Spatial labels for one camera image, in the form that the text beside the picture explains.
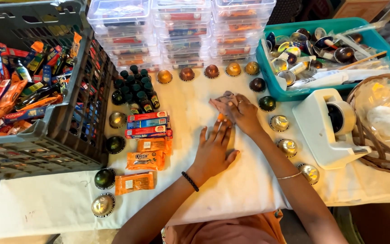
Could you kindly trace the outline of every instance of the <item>cloth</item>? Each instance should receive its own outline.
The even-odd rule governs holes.
[[[285,244],[279,221],[280,210],[234,219],[168,226],[166,244]]]
[[[221,114],[225,115],[226,117],[229,118],[228,113],[227,113],[227,106],[228,102],[231,101],[233,102],[236,106],[238,105],[238,101],[234,93],[230,91],[224,92],[224,95],[216,98],[216,99],[211,99],[209,100],[209,103],[213,105]]]
[[[155,172],[155,189],[135,191],[115,196],[115,209],[106,218],[91,213],[91,203],[102,193],[115,193],[115,188],[101,191],[94,185],[96,171],[2,180],[0,182],[0,238],[49,235],[71,231],[120,228],[146,203],[165,190],[186,171],[195,159],[199,134],[203,126],[210,128],[218,111],[208,104],[209,98],[220,97],[223,91],[238,91],[257,104],[263,96],[252,92],[248,84],[254,78],[221,75],[210,80],[203,75],[192,82],[182,82],[178,70],[172,70],[174,80],[167,85],[154,83],[160,97],[160,111],[168,111],[172,120],[172,155],[166,158],[165,169]],[[194,69],[202,74],[203,69]],[[313,185],[328,206],[349,206],[373,202],[390,202],[390,173],[378,171],[354,161],[342,169],[323,170],[317,166],[303,135],[296,124],[292,108],[299,102],[277,102],[273,112],[258,110],[261,126],[276,142],[282,138],[295,141],[299,151],[291,162],[313,165],[320,179]],[[107,117],[112,112],[130,114],[127,106],[107,103]],[[282,114],[290,121],[284,133],[274,132],[268,124],[271,116]],[[105,135],[122,136],[123,129],[112,129],[105,123]],[[224,172],[208,180],[200,191],[192,194],[176,211],[169,225],[182,225],[211,220],[238,218],[265,213],[278,208],[291,208],[278,180],[261,150],[239,128],[235,130],[234,147],[241,151],[234,163]],[[141,173],[126,170],[126,153],[135,152],[137,141],[126,140],[125,149],[109,155],[108,167],[117,175]]]

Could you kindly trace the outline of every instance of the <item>table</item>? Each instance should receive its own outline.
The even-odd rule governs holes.
[[[212,126],[217,111],[208,104],[225,90],[239,92],[252,103],[268,95],[254,93],[249,82],[254,78],[242,72],[239,77],[229,77],[224,67],[219,67],[220,76],[215,80],[203,76],[203,69],[194,69],[195,79],[183,82],[178,70],[171,71],[173,81],[161,85],[153,80],[158,93],[161,111],[171,115],[174,131],[173,155],[167,159],[165,170],[157,172],[154,190],[135,191],[116,196],[114,212],[104,219],[91,213],[91,203],[104,192],[92,181],[95,171],[44,175],[19,178],[0,183],[0,241],[2,238],[41,236],[71,231],[119,228],[147,202],[166,189],[192,164],[198,146],[198,135],[204,125]],[[277,103],[273,112],[258,111],[263,128],[273,140],[293,139],[299,149],[294,164],[301,162],[316,166],[320,180],[314,185],[328,206],[346,206],[374,202],[390,202],[390,174],[367,167],[359,161],[349,163],[343,169],[325,171],[318,167],[309,151],[299,127],[293,117],[292,108],[299,102]],[[108,116],[120,107],[108,103]],[[273,115],[283,114],[290,120],[290,129],[277,133],[268,126]],[[112,129],[108,125],[107,137],[123,135],[123,129]],[[226,219],[290,208],[278,181],[261,151],[239,129],[235,131],[235,148],[240,150],[236,162],[225,172],[210,179],[177,210],[168,225]],[[136,141],[127,140],[123,152],[110,155],[109,167],[118,175],[142,171],[127,171],[126,153],[136,150]]]

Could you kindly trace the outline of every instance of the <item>wicker basket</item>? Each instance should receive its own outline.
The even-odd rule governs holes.
[[[355,109],[355,93],[359,88],[372,80],[376,79],[382,79],[382,78],[388,78],[390,79],[390,74],[384,74],[384,75],[377,75],[377,76],[371,76],[366,78],[365,80],[361,81],[355,88],[350,92],[349,96],[347,97],[347,103],[350,103],[350,105]],[[369,155],[365,155],[359,160],[364,163],[365,165],[371,166],[377,170],[385,171],[390,173],[390,168],[387,168],[383,165],[383,163],[390,163],[390,160],[387,159],[386,154],[390,155],[390,147],[387,146],[383,141],[380,141],[374,136],[371,129],[369,127],[366,127],[362,124],[360,121],[359,115],[356,114],[356,126],[357,126],[357,132],[353,131],[353,141],[356,145],[360,146],[370,146],[373,151],[377,151],[378,158],[371,157]],[[365,141],[365,139],[372,142],[371,145],[368,145],[368,141]]]

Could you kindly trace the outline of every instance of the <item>beaded bracelet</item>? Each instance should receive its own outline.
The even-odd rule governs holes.
[[[189,175],[187,175],[184,171],[182,171],[181,174],[186,178],[186,180],[189,181],[189,183],[191,183],[191,185],[193,186],[195,191],[198,192],[199,191],[198,187],[195,185],[195,182],[192,181],[192,179],[189,177]]]

